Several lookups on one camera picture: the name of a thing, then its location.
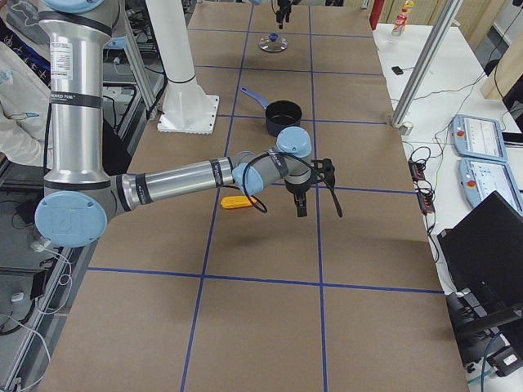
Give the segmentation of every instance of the power strip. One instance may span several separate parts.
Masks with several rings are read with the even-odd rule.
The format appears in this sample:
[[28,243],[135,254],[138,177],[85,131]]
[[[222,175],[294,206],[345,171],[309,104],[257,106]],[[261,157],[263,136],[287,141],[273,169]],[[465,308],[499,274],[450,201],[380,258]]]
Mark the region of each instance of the power strip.
[[422,210],[423,215],[436,212],[431,198],[428,198],[428,196],[426,196],[421,190],[416,193],[416,196],[418,196],[419,208]]
[[412,181],[423,181],[425,180],[425,174],[423,173],[423,165],[409,160],[409,171],[412,176]]

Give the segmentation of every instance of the screen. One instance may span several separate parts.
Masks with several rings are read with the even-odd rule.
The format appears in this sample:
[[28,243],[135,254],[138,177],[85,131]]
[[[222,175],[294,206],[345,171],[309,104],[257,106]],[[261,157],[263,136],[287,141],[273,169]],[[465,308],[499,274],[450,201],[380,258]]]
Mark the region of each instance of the screen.
[[[456,288],[487,313],[523,302],[523,217],[498,192],[438,239]],[[499,328],[522,355],[523,320]]]
[[481,200],[497,190],[512,207],[518,209],[515,191],[504,165],[471,161],[471,169]]
[[467,148],[478,154],[501,156],[498,132],[491,121],[477,118],[464,118],[467,131]]

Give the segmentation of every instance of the electronic device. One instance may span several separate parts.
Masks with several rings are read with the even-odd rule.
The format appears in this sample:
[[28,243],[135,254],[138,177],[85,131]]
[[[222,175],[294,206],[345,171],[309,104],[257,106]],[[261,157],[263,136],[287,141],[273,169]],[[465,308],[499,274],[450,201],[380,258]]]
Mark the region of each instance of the electronic device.
[[502,132],[505,145],[523,147],[523,133]]
[[523,302],[523,216],[493,192],[453,229],[438,235],[454,285],[468,288],[489,316],[484,329],[498,327],[521,358],[523,320],[492,317]]
[[515,210],[523,212],[523,201],[508,163],[463,158],[459,163],[459,175],[472,207],[498,191]]
[[396,75],[403,75],[403,69],[400,67],[392,67],[392,72],[394,72]]
[[496,120],[457,114],[449,127],[458,154],[465,157],[507,161],[501,127]]

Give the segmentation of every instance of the white pillar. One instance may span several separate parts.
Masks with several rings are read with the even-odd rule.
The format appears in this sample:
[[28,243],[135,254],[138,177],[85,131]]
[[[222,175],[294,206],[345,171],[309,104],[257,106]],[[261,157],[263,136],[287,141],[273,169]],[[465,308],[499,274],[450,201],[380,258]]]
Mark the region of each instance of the white pillar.
[[181,1],[145,3],[169,79],[159,131],[212,133],[219,97],[207,96],[196,81]]

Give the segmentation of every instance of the metal pole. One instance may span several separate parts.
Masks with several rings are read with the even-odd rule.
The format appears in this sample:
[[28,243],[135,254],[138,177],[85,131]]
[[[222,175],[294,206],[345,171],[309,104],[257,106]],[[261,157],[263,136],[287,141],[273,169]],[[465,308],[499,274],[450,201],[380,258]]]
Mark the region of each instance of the metal pole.
[[140,93],[144,98],[147,109],[151,110],[151,118],[153,119],[156,115],[156,110],[153,108],[156,96],[154,95],[153,87],[150,84],[150,80],[145,73],[144,61],[141,59],[140,49],[136,44],[134,33],[132,32],[131,24],[127,18],[127,14],[123,13],[123,23],[125,25],[125,34],[127,35],[127,45],[125,46],[125,54],[129,59],[132,73],[136,79],[136,84],[140,89]]
[[400,128],[403,124],[403,120],[410,105],[418,92],[419,87],[422,84],[425,74],[434,60],[434,56],[438,52],[438,49],[443,42],[447,31],[454,21],[456,14],[458,14],[459,8],[461,7],[463,0],[447,0],[443,6],[443,10],[438,17],[438,20],[431,33],[429,34],[425,46],[422,49],[422,53],[419,55],[418,61],[414,66],[412,75],[410,76],[407,86],[403,90],[400,101],[396,106],[396,110],[391,117],[391,125],[396,128]]

